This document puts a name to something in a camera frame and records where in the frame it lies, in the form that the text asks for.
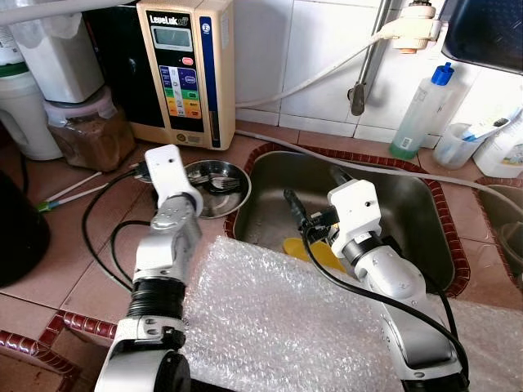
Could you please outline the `clear bubble wrap sheet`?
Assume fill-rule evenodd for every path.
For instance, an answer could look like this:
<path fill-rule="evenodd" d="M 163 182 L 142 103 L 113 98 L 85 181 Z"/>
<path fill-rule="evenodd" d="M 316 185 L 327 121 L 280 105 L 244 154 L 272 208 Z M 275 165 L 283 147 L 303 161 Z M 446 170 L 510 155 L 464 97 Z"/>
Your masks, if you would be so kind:
<path fill-rule="evenodd" d="M 377 303 L 300 259 L 217 238 L 186 298 L 196 381 L 235 392 L 404 392 Z"/>

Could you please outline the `clear bottle with blue cap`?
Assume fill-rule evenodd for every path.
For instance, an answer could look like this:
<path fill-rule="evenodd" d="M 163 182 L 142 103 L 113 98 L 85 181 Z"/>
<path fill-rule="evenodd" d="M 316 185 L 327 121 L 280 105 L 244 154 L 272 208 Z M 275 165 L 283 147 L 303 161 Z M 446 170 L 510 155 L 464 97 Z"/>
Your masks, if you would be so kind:
<path fill-rule="evenodd" d="M 452 63 L 445 62 L 435 68 L 430 78 L 423 78 L 419 83 L 390 143 L 389 153 L 393 157 L 412 159 L 416 156 L 454 94 L 454 87 L 449 85 L 454 75 Z"/>

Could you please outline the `clear plastic cup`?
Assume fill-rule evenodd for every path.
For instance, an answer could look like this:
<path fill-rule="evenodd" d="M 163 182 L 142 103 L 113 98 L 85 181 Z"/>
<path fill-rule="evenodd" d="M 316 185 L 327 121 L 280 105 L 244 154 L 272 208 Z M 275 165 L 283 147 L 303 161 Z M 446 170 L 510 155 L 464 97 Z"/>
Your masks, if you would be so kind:
<path fill-rule="evenodd" d="M 433 150 L 433 158 L 441 167 L 456 171 L 473 157 L 473 154 L 482 145 L 483 140 L 466 139 L 467 136 L 471 135 L 472 127 L 471 124 L 453 123 L 445 128 L 440 142 L 435 145 Z"/>

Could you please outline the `dark blue tray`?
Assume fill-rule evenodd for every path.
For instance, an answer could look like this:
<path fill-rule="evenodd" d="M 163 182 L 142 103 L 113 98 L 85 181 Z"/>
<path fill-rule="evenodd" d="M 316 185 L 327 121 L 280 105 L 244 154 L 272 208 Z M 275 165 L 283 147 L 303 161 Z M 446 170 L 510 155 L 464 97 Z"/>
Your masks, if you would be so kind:
<path fill-rule="evenodd" d="M 523 0 L 444 0 L 441 53 L 451 60 L 523 74 Z"/>

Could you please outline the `white plastic jug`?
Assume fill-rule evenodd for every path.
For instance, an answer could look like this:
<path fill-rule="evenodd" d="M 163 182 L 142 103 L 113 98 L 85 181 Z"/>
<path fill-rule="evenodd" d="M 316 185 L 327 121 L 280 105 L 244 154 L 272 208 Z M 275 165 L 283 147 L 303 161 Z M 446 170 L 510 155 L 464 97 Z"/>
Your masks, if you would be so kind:
<path fill-rule="evenodd" d="M 63 157 L 50 134 L 44 102 L 26 63 L 0 65 L 0 123 L 20 152 L 36 161 Z"/>

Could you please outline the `beige faucet diverter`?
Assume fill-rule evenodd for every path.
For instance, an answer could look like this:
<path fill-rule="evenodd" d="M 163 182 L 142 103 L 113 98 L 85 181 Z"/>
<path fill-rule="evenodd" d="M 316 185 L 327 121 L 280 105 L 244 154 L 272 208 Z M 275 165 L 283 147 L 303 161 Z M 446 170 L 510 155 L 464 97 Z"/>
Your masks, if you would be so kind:
<path fill-rule="evenodd" d="M 404 55 L 413 55 L 440 38 L 442 22 L 429 0 L 412 0 L 393 21 L 385 23 L 376 33 L 381 40 L 390 40 Z"/>

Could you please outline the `plastic jar of brown powder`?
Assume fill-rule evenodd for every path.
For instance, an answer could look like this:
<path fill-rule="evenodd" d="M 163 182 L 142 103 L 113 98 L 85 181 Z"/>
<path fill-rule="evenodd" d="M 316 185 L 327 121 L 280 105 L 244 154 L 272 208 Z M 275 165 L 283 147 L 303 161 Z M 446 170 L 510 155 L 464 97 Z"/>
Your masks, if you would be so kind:
<path fill-rule="evenodd" d="M 126 113 L 107 86 L 81 104 L 45 101 L 44 111 L 50 135 L 71 167 L 115 171 L 136 148 Z"/>

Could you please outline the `steel faucet pipe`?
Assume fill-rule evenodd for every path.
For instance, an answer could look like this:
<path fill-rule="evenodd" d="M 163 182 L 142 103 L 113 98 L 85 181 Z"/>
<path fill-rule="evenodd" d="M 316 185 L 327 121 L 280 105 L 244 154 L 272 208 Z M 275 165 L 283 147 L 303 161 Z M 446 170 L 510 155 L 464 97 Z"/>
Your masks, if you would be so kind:
<path fill-rule="evenodd" d="M 380 0 L 376 20 L 374 20 L 372 34 L 377 34 L 386 23 L 387 15 L 390 10 L 392 0 Z M 367 85 L 369 85 L 369 75 L 371 74 L 371 63 L 376 56 L 376 45 L 371 45 L 366 49 L 359 77 L 354 86 L 348 90 L 347 97 L 350 100 L 350 113 L 352 116 L 359 117 L 363 114 L 367 98 Z"/>

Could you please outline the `yellow plastic bowl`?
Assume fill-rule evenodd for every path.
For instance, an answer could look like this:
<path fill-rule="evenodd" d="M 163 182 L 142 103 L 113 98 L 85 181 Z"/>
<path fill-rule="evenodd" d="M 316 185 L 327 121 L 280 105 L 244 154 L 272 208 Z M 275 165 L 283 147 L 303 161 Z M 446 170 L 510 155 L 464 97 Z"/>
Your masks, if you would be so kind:
<path fill-rule="evenodd" d="M 288 256 L 300 259 L 300 261 L 311 261 L 309 253 L 304 249 L 304 242 L 300 238 L 286 238 L 283 241 L 283 251 Z M 313 254 L 319 264 L 325 268 L 346 273 L 346 269 L 341 265 L 340 259 L 333 254 L 332 249 L 330 249 L 330 246 L 326 242 L 318 240 L 318 242 L 312 243 L 311 254 Z"/>

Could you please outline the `black kettle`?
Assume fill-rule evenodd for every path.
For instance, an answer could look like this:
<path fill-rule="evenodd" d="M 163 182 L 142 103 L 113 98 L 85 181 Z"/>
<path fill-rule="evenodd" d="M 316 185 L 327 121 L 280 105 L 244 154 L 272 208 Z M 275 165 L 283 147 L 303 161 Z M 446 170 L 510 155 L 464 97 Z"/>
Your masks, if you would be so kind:
<path fill-rule="evenodd" d="M 49 245 L 47 220 L 14 180 L 0 171 L 0 288 L 36 269 Z"/>

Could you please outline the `white plastic container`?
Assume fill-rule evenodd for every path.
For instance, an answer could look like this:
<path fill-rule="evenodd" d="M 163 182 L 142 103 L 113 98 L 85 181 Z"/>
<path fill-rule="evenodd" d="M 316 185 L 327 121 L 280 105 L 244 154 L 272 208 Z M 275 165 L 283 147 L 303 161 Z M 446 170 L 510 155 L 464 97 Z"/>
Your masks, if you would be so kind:
<path fill-rule="evenodd" d="M 81 12 L 10 29 L 45 100 L 81 104 L 105 85 Z"/>

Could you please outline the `beige water ionizer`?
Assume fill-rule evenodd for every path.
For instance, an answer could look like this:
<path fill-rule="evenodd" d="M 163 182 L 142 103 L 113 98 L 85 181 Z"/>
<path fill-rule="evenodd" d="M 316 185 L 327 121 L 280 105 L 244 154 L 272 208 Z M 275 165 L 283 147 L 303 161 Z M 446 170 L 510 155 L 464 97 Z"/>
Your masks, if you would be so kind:
<path fill-rule="evenodd" d="M 236 128 L 233 0 L 136 0 L 83 13 L 133 135 L 229 149 Z"/>

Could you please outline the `steel sink basin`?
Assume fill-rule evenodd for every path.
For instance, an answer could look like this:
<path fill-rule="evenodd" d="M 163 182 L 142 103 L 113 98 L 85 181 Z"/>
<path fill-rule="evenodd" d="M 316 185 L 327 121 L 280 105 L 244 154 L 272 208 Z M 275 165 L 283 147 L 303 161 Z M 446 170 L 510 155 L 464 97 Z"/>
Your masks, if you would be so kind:
<path fill-rule="evenodd" d="M 283 250 L 287 238 L 298 236 L 297 225 L 285 202 L 285 189 L 294 190 L 309 213 L 328 206 L 328 192 L 337 187 L 335 165 L 314 154 L 392 171 L 421 172 L 418 165 L 373 154 L 339 152 L 310 147 L 307 154 L 292 152 L 276 143 L 265 143 L 251 152 L 245 164 L 252 190 L 245 205 L 225 218 L 229 238 Z M 376 186 L 382 209 L 382 237 L 394 238 L 400 253 L 433 279 L 449 297 L 463 292 L 471 277 L 470 265 L 449 216 L 449 205 L 440 184 L 412 176 L 345 168 L 352 178 Z"/>
<path fill-rule="evenodd" d="M 521 288 L 523 272 L 523 214 L 516 212 L 522 206 L 522 188 L 509 185 L 490 184 L 487 187 L 511 199 L 511 207 L 503 198 L 485 191 L 476 190 L 475 194 L 482 206 L 483 216 L 490 232 L 497 240 L 509 277 L 516 287 Z"/>

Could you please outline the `white straw with green tip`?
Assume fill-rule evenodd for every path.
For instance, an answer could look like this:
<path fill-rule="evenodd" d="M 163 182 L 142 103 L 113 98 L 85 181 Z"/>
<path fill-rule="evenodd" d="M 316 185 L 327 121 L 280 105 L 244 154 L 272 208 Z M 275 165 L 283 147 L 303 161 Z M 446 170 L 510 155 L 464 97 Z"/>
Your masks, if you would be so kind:
<path fill-rule="evenodd" d="M 40 202 L 40 204 L 37 205 L 37 212 L 52 212 L 53 209 L 60 205 L 72 202 L 76 198 L 86 197 L 86 195 L 97 193 L 97 191 L 102 190 L 102 188 L 105 188 L 105 184 L 90 188 L 89 190 L 84 190 L 82 193 L 67 195 L 67 197 L 63 197 L 64 193 L 53 195 L 53 197 L 45 199 L 44 202 Z"/>
<path fill-rule="evenodd" d="M 79 180 L 71 186 L 59 191 L 59 193 L 53 194 L 51 197 L 46 198 L 45 202 L 56 201 L 58 198 L 63 197 L 63 195 L 70 193 L 70 191 L 74 190 L 75 188 L 81 187 L 83 184 L 89 182 L 90 180 L 93 180 L 94 178 L 97 178 L 100 175 L 102 175 L 101 171 L 94 172 L 93 175 L 87 176 L 87 178 Z"/>

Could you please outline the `small shallow steel bowl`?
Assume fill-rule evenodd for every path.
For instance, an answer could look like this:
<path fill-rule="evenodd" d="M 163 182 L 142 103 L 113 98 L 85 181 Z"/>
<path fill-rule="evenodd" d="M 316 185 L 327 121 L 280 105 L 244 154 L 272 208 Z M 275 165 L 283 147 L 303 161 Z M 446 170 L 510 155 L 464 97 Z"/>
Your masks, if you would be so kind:
<path fill-rule="evenodd" d="M 242 168 L 221 160 L 199 160 L 186 165 L 187 179 L 198 171 L 213 173 L 214 176 L 228 176 L 240 180 L 240 188 L 231 194 L 210 194 L 202 186 L 193 185 L 203 198 L 202 219 L 219 219 L 242 207 L 250 197 L 252 183 Z"/>

